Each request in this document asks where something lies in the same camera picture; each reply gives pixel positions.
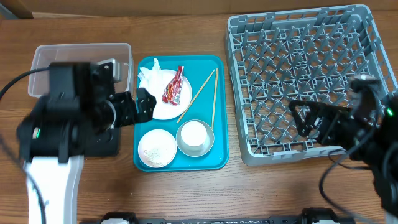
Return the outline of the red sauce packet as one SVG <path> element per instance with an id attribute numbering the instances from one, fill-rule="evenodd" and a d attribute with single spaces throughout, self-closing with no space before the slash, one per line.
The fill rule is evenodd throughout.
<path id="1" fill-rule="evenodd" d="M 179 65 L 178 70 L 173 79 L 165 87 L 162 95 L 162 101 L 171 105 L 180 104 L 180 94 L 184 78 L 184 66 Z"/>

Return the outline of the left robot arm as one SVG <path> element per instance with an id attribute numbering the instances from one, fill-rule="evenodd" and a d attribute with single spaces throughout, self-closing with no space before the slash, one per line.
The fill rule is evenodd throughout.
<path id="1" fill-rule="evenodd" d="M 53 62 L 49 92 L 18 125 L 13 161 L 27 177 L 30 223 L 76 223 L 87 157 L 119 152 L 121 128 L 152 119 L 156 99 L 139 88 L 116 93 L 113 62 Z"/>

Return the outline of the white napkin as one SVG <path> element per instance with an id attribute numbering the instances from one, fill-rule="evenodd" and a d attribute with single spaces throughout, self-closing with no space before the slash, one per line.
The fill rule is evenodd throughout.
<path id="1" fill-rule="evenodd" d="M 140 67 L 138 78 L 139 88 L 145 88 L 150 94 L 156 96 L 162 90 L 162 69 L 157 58 L 154 58 L 154 65 L 151 69 Z"/>

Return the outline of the rice grains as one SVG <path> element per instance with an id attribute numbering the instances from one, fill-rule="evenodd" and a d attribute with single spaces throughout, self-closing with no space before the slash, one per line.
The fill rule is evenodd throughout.
<path id="1" fill-rule="evenodd" d="M 161 147 L 146 149 L 144 156 L 152 166 L 164 166 L 169 161 L 168 150 Z"/>

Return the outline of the white cup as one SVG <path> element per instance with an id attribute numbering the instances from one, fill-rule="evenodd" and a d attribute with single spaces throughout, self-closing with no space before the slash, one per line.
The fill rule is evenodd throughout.
<path id="1" fill-rule="evenodd" d="M 182 126 L 181 138 L 188 146 L 201 146 L 207 139 L 207 131 L 201 122 L 189 121 Z"/>

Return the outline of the pink bowl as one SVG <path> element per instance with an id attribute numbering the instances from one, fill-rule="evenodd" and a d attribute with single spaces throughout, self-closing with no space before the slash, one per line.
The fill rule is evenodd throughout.
<path id="1" fill-rule="evenodd" d="M 166 130 L 153 129 L 140 139 L 138 147 L 140 160 L 151 168 L 169 165 L 177 154 L 177 142 Z"/>

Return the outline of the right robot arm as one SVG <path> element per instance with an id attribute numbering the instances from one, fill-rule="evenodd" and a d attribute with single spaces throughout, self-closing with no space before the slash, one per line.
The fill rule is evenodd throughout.
<path id="1" fill-rule="evenodd" d="M 328 168 L 319 182 L 321 196 L 332 206 L 356 217 L 364 217 L 339 206 L 323 189 L 327 175 L 347 157 L 365 163 L 364 170 L 374 176 L 374 189 L 386 212 L 386 222 L 397 223 L 397 95 L 380 98 L 380 80 L 370 75 L 356 75 L 350 88 L 358 103 L 354 108 L 316 101 L 292 100 L 289 110 L 298 134 L 308 136 L 314 129 L 322 146 L 335 146 L 343 155 Z"/>

